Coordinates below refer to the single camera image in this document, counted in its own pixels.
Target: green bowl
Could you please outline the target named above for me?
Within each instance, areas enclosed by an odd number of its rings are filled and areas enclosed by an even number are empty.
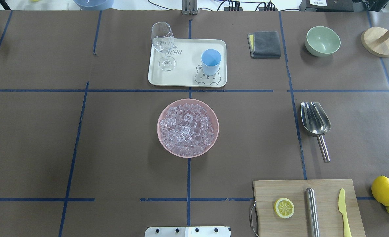
[[[329,56],[340,48],[340,38],[332,29],[316,26],[307,32],[305,47],[314,56]]]

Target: gray cloth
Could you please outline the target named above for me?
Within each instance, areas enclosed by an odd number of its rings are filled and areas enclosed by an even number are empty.
[[[276,31],[255,31],[253,33],[254,46],[250,43],[250,35],[248,34],[247,37],[252,58],[280,58],[279,34]]]

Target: bowl of ice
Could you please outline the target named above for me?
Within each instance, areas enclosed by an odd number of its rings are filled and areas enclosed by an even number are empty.
[[[219,122],[215,112],[197,99],[180,99],[167,106],[157,124],[158,138],[171,154],[193,158],[214,145]]]

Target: wooden cutting board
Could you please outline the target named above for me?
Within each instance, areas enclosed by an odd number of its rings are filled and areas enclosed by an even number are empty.
[[[314,189],[320,236],[343,237],[342,214],[337,208],[341,188],[345,189],[346,212],[352,237],[365,237],[361,214],[351,179],[253,181],[260,237],[309,237],[305,190]],[[294,203],[292,217],[274,212],[274,202],[288,198]]]

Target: round wooden base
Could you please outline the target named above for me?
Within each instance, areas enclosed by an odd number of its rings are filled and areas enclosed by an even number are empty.
[[[368,52],[378,57],[389,57],[389,38],[384,42],[379,41],[386,32],[387,30],[381,27],[369,28],[361,35],[362,45]]]

